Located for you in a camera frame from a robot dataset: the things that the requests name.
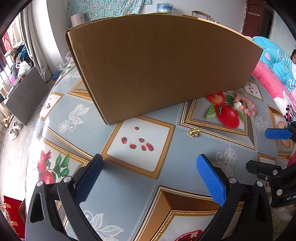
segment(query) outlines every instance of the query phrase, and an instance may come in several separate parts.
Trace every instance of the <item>teal floral cloth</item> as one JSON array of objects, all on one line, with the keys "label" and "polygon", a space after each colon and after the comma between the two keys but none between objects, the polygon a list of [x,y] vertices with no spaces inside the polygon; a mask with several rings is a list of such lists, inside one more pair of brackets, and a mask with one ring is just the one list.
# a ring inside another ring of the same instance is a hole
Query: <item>teal floral cloth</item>
[{"label": "teal floral cloth", "polygon": [[144,4],[151,4],[151,0],[68,0],[68,26],[72,27],[71,16],[79,12],[84,13],[87,22],[99,18],[138,14]]}]

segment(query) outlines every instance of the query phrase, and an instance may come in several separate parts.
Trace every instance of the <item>blue gripper pad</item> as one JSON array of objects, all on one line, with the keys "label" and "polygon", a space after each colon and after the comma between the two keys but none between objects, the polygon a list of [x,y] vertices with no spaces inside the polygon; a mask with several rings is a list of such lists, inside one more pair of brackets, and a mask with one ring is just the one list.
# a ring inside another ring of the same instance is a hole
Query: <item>blue gripper pad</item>
[{"label": "blue gripper pad", "polygon": [[266,129],[265,137],[268,139],[288,140],[292,133],[287,129]]},{"label": "blue gripper pad", "polygon": [[226,201],[226,188],[220,181],[219,177],[213,170],[212,164],[208,161],[204,154],[201,154],[196,159],[196,168],[202,177],[209,193],[211,194],[214,202],[223,206]]},{"label": "blue gripper pad", "polygon": [[77,184],[75,203],[79,205],[81,202],[85,202],[90,194],[96,180],[98,179],[104,165],[104,160],[101,155],[96,155],[94,161],[91,161],[91,165],[87,166],[88,169]]}]

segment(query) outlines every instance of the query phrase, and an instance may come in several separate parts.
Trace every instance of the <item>floor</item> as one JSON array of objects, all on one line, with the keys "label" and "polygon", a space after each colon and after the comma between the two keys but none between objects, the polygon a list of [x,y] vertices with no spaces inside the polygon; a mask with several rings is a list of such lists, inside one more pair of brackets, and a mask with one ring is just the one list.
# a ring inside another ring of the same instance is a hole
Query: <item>floor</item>
[{"label": "floor", "polygon": [[[47,83],[51,90],[55,81]],[[8,128],[1,130],[4,133],[2,145],[0,145],[0,203],[3,203],[3,195],[24,200],[25,198],[25,174],[27,157],[32,133],[47,95],[39,103],[32,114],[28,124],[19,131],[18,137],[11,140],[8,131],[17,118],[14,117]]]}]

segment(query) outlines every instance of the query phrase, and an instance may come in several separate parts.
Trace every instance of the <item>door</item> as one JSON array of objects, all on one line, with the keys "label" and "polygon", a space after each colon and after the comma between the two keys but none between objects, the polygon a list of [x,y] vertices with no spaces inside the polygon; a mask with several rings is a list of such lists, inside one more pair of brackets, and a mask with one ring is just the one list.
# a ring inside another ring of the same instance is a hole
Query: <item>door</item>
[{"label": "door", "polygon": [[264,10],[264,0],[247,0],[246,18],[242,34],[245,36],[258,36]]}]

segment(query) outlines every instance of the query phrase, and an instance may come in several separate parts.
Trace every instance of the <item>plastic container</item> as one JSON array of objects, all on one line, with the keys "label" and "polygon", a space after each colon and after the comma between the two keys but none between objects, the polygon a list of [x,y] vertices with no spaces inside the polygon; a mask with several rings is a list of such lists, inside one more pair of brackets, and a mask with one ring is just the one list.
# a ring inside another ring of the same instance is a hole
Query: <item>plastic container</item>
[{"label": "plastic container", "polygon": [[160,2],[156,4],[156,12],[172,14],[173,5],[169,2]]}]

